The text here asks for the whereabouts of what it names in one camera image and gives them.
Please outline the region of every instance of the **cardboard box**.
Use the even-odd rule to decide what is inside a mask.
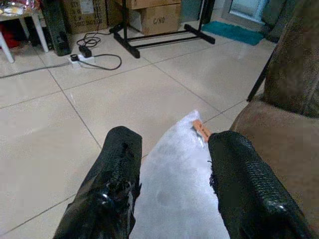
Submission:
[[[130,25],[144,35],[177,31],[180,4],[130,10]]]
[[[114,0],[106,1],[108,26],[115,26],[123,21],[122,18],[122,7]]]
[[[115,1],[122,5],[122,0]],[[181,0],[126,0],[126,7],[129,9],[140,9],[176,3],[181,3]]]
[[[63,0],[66,25],[71,33],[107,28],[105,0]]]

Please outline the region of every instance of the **black metal stand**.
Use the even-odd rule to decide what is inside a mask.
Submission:
[[[215,38],[208,36],[204,33],[201,32],[201,26],[204,21],[204,17],[206,15],[207,7],[208,7],[208,1],[209,0],[204,0],[204,6],[203,6],[203,11],[200,16],[200,21],[199,21],[199,27],[198,29],[195,29],[191,27],[188,24],[185,24],[184,26],[184,31],[177,31],[177,32],[169,32],[169,33],[162,33],[162,34],[156,34],[156,35],[150,35],[150,36],[140,36],[140,37],[133,37],[133,38],[128,38],[128,21],[127,21],[127,7],[126,7],[126,0],[122,0],[122,14],[123,14],[123,22],[122,24],[116,26],[113,30],[114,33],[114,39],[116,39],[125,49],[128,50],[135,58],[140,58],[140,51],[138,48],[143,48],[143,47],[151,47],[151,46],[156,46],[156,45],[163,45],[163,44],[170,44],[174,42],[180,42],[180,41],[186,41],[186,40],[194,40],[194,39],[203,39],[211,44],[215,44]],[[120,30],[124,30],[124,37],[122,37],[119,34]],[[154,43],[148,43],[148,44],[142,44],[142,45],[136,45],[132,46],[130,44],[130,41],[137,41],[137,40],[144,40],[147,38],[153,38],[153,37],[159,37],[159,36],[167,36],[167,35],[173,35],[173,34],[181,34],[181,33],[192,33],[195,36],[192,37],[186,37],[186,38],[181,38],[181,39],[175,39],[175,40],[168,40],[168,41],[160,41],[160,42],[154,42]]]
[[[265,78],[266,78],[268,66],[269,66],[270,60],[271,60],[271,58],[272,58],[272,56],[273,56],[273,54],[274,54],[274,51],[273,51],[273,53],[271,54],[271,56],[269,57],[269,59],[268,59],[266,65],[265,65],[263,71],[260,73],[260,75],[259,75],[259,77],[258,77],[258,79],[257,79],[257,81],[256,81],[256,83],[255,83],[255,85],[254,85],[254,87],[253,87],[253,89],[251,90],[251,92],[250,92],[250,94],[249,94],[249,96],[248,96],[248,98],[247,98],[247,102],[251,102],[251,101],[253,100],[253,98],[254,98],[254,96],[256,95],[257,91],[259,90],[261,84],[264,82],[264,80],[265,80]]]

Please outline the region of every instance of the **white stool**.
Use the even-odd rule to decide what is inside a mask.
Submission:
[[[27,16],[31,16],[32,17],[32,20],[34,22],[34,26],[35,26],[36,32],[38,33],[38,36],[40,38],[40,42],[41,42],[43,50],[45,52],[49,52],[49,48],[48,48],[48,45],[46,44],[46,41],[45,41],[45,37],[44,37],[43,30],[42,30],[42,27],[41,27],[41,24],[40,24],[39,14],[38,13],[33,13],[31,15],[30,14],[25,14],[25,15],[17,16],[17,17],[0,16],[0,22],[1,21],[12,20],[12,19],[19,19],[26,37],[29,38],[30,33],[29,33],[28,28],[26,27],[26,24],[25,24],[25,21],[24,21],[24,18],[27,17]],[[14,58],[13,58],[13,56],[10,53],[10,50],[9,50],[5,40],[4,40],[4,37],[3,37],[2,33],[1,33],[1,31],[0,31],[0,46],[3,49],[8,61],[13,63],[14,62]]]

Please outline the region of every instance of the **white power strip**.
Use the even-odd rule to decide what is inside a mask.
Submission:
[[[79,54],[78,57],[79,57],[79,60],[80,60],[80,61],[83,61],[83,62],[92,64],[92,65],[95,64],[95,58],[94,58],[94,56],[85,58],[83,55]],[[72,63],[72,67],[73,67],[74,69],[79,69],[79,68],[82,67],[82,66],[81,66],[81,62],[71,61],[71,58],[69,58],[69,61]]]

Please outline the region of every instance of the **brown upholstery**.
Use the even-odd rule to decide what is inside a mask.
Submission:
[[[319,118],[318,0],[304,0],[297,5],[270,62],[264,100]]]
[[[319,233],[319,119],[254,100],[231,130],[252,141]]]
[[[271,59],[263,98],[231,130],[252,141],[319,234],[319,0],[297,5]]]

